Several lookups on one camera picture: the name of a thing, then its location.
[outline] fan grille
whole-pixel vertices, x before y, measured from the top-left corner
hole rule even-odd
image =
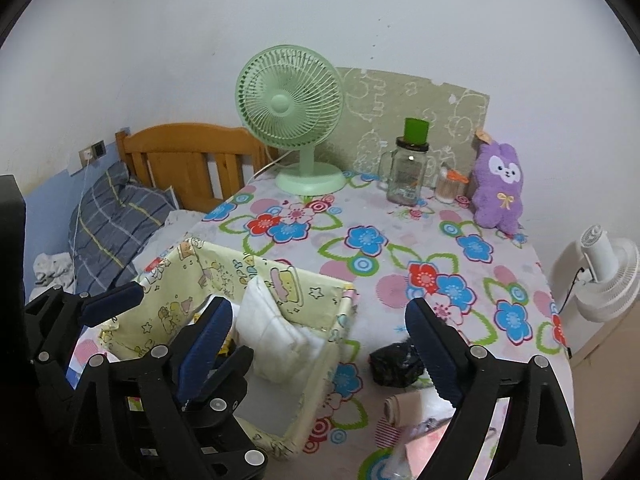
[[[580,243],[583,247],[591,247],[602,236],[602,226],[599,224],[592,225],[583,234]]]
[[[611,319],[628,308],[640,289],[638,247],[626,238],[617,238],[611,245],[618,258],[616,275],[608,282],[580,286],[575,295],[581,314],[594,322]]]
[[[247,129],[262,142],[299,149],[335,128],[344,97],[340,76],[318,53],[292,45],[251,58],[236,83],[236,105]]]

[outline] white wall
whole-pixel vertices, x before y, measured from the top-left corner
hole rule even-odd
[[[0,172],[23,193],[125,126],[118,0],[33,0],[0,48]]]
[[[22,134],[0,171],[28,186],[124,125],[239,124],[236,75],[277,43],[487,92],[558,298],[583,228],[640,242],[640,56],[603,0],[35,0],[0,50],[0,135]]]

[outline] blue wall section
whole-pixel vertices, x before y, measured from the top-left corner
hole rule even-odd
[[[116,143],[106,146],[107,153],[84,170],[69,175],[67,170],[52,176],[26,197],[27,223],[24,240],[24,290],[29,298],[35,275],[33,261],[40,253],[70,252],[69,221],[80,198],[107,168],[118,161]]]

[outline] orange lid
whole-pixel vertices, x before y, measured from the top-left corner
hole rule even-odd
[[[468,184],[469,179],[463,174],[457,172],[456,170],[447,171],[447,178],[449,180],[457,180],[458,182],[462,182],[462,184]]]

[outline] table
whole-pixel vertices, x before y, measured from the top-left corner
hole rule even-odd
[[[420,296],[469,344],[498,358],[545,355],[573,412],[560,319],[527,235],[478,227],[464,200],[441,204],[427,190],[416,207],[399,206],[386,200],[376,176],[344,174],[344,189],[322,197],[287,194],[266,174],[192,230],[219,245],[348,280],[359,294],[334,390],[304,454],[271,460],[266,478],[386,479],[399,432],[385,423],[383,401],[400,390],[373,383],[367,357],[407,337],[404,308]],[[506,403],[498,402],[492,426],[502,427],[505,412]],[[485,478],[496,444],[497,435],[484,444],[471,478]]]

